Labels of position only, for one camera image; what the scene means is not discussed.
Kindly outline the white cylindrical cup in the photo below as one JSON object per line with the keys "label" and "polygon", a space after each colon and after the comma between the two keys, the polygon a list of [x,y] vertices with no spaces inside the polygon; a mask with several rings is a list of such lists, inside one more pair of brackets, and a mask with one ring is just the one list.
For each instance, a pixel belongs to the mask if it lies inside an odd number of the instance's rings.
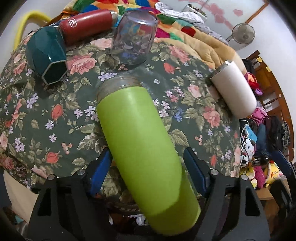
{"label": "white cylindrical cup", "polygon": [[236,118],[246,118],[254,112],[255,95],[236,63],[225,61],[211,73],[210,80]]}

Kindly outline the green cylindrical bottle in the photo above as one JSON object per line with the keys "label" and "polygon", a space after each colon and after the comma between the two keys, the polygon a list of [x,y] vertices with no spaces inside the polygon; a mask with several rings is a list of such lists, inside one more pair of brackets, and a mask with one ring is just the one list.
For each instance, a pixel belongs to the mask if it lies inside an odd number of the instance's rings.
{"label": "green cylindrical bottle", "polygon": [[148,91],[119,76],[99,86],[97,100],[107,145],[149,225],[162,235],[191,229],[201,208]]}

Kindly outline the dark teal faceted cup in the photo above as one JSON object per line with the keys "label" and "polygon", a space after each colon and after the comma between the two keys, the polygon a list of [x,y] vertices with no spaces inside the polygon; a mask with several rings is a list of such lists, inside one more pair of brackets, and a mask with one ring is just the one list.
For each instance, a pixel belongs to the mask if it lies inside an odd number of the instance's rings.
{"label": "dark teal faceted cup", "polygon": [[60,82],[66,75],[66,47],[57,27],[46,26],[35,32],[27,42],[29,67],[47,85]]}

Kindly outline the clear glass cup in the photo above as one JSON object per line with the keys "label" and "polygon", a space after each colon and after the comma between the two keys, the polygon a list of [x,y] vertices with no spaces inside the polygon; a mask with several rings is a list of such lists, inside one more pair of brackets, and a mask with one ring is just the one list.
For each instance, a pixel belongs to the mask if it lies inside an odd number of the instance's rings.
{"label": "clear glass cup", "polygon": [[158,19],[148,11],[126,11],[114,33],[111,56],[126,65],[143,63],[154,42],[157,27]]}

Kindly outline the yellow plush toy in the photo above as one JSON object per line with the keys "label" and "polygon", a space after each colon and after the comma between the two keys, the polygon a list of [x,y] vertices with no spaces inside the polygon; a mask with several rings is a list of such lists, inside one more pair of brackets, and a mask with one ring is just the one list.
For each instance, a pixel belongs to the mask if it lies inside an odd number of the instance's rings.
{"label": "yellow plush toy", "polygon": [[268,187],[273,184],[276,180],[285,180],[286,177],[283,172],[278,168],[274,161],[270,161],[267,167],[263,171],[264,173],[264,187]]}

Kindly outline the white kitty plush toy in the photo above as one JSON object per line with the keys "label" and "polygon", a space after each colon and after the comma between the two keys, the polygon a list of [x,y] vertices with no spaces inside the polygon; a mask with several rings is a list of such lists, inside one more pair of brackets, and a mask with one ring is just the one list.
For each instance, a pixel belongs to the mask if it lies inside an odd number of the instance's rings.
{"label": "white kitty plush toy", "polygon": [[244,137],[241,141],[241,156],[240,156],[240,166],[246,167],[253,160],[255,154],[255,141]]}

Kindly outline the wooden headboard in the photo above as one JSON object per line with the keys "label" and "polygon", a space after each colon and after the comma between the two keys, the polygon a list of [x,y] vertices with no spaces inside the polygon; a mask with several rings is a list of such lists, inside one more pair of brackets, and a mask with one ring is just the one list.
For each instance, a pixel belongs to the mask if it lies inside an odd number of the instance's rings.
{"label": "wooden headboard", "polygon": [[295,157],[294,129],[292,116],[290,115],[290,110],[280,84],[269,66],[261,58],[258,50],[248,56],[247,59],[253,63],[255,77],[263,91],[263,95],[259,98],[263,108],[265,108],[269,116],[277,116],[281,121],[285,121],[288,124],[290,130],[290,145],[284,151],[284,156],[288,161],[292,162]]}

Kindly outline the red plush toy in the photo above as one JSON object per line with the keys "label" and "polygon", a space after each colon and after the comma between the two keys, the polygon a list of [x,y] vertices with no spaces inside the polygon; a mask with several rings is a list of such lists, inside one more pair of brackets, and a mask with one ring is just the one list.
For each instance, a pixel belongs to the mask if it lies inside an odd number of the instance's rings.
{"label": "red plush toy", "polygon": [[252,89],[253,93],[256,96],[262,96],[263,91],[261,90],[260,85],[259,85],[255,75],[253,75],[252,73],[247,72],[244,76],[245,76],[250,88]]}

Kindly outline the floral dark green bedsheet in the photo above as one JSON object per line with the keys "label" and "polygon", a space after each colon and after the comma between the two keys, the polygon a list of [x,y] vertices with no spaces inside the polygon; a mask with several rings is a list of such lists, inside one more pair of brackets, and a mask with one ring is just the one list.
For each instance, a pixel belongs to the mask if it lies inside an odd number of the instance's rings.
{"label": "floral dark green bedsheet", "polygon": [[46,177],[65,177],[86,168],[107,146],[102,128],[129,131],[151,121],[147,105],[116,95],[97,111],[100,85],[135,77],[151,96],[179,157],[185,148],[224,175],[239,174],[239,121],[210,82],[226,60],[242,64],[222,42],[198,33],[156,38],[147,60],[128,66],[110,53],[105,33],[67,50],[66,77],[47,86],[29,65],[34,35],[13,51],[1,73],[1,168],[32,191]]}

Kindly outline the standing electric fan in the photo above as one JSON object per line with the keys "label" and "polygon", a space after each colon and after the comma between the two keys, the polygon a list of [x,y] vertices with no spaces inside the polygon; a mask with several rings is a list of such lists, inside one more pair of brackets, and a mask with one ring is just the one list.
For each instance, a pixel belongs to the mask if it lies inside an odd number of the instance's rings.
{"label": "standing electric fan", "polygon": [[230,37],[226,40],[230,42],[234,40],[238,44],[250,44],[255,38],[254,28],[247,23],[239,23],[235,25],[231,31]]}

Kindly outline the colourful patchwork blanket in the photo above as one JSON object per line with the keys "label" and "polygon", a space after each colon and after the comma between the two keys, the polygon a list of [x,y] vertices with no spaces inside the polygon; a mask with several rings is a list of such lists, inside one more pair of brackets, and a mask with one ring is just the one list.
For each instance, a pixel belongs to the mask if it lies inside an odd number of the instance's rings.
{"label": "colourful patchwork blanket", "polygon": [[156,38],[177,47],[183,56],[192,55],[210,68],[216,69],[225,61],[234,62],[243,74],[247,72],[245,65],[234,49],[201,32],[186,20],[177,19],[161,13],[155,5],[158,1],[70,1],[62,10],[62,18],[77,15],[83,10],[108,9],[122,16],[127,10],[148,11],[158,20]]}

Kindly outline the sliding wardrobe with hearts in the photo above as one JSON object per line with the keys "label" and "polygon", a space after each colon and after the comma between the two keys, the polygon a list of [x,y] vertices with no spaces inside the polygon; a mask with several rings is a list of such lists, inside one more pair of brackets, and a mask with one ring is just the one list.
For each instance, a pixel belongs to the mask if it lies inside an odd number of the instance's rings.
{"label": "sliding wardrobe with hearts", "polygon": [[268,1],[168,1],[175,10],[182,10],[188,4],[206,14],[208,26],[225,25],[232,29],[238,23],[248,23],[268,5]]}

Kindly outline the white small cabinet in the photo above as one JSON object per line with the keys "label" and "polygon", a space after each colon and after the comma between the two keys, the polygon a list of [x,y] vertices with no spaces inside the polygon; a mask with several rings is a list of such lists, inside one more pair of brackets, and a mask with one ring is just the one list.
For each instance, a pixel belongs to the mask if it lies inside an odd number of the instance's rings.
{"label": "white small cabinet", "polygon": [[187,4],[183,8],[183,11],[190,11],[192,13],[199,15],[201,18],[207,18],[207,15],[202,10],[200,10],[198,7],[193,6],[192,4]]}

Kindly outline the white grey crumpled cloth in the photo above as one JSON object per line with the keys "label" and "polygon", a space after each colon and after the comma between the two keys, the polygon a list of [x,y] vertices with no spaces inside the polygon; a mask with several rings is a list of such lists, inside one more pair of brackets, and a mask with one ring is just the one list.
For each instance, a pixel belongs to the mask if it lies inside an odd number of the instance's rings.
{"label": "white grey crumpled cloth", "polygon": [[198,14],[193,13],[191,11],[175,11],[163,2],[156,3],[154,7],[165,16],[169,16],[177,20],[186,21],[189,24],[189,26],[194,26],[199,31],[214,37],[216,40],[219,40],[227,46],[229,45],[228,42],[220,34],[214,32],[209,27],[207,27],[202,18]]}

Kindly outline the red thermos bottle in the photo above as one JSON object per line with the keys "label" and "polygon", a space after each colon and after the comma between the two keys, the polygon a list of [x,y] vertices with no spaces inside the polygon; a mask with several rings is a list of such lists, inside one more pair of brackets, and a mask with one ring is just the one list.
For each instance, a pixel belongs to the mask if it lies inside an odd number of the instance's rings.
{"label": "red thermos bottle", "polygon": [[97,9],[70,17],[60,22],[59,28],[66,45],[72,45],[111,29],[117,20],[115,11]]}

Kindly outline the yellow foam bed rail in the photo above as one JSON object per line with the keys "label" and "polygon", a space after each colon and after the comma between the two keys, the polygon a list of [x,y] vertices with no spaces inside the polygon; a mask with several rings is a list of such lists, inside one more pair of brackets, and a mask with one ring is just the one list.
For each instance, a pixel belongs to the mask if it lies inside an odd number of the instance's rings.
{"label": "yellow foam bed rail", "polygon": [[46,15],[45,13],[42,13],[41,11],[30,11],[27,12],[20,20],[17,31],[16,31],[16,35],[15,35],[15,39],[14,39],[14,44],[13,44],[13,50],[15,51],[15,49],[17,48],[17,46],[20,44],[22,37],[23,37],[23,33],[25,31],[25,28],[27,27],[27,25],[29,23],[34,23],[36,25],[38,25],[39,27],[42,27],[44,25],[46,25],[49,21],[51,20],[51,18]]}

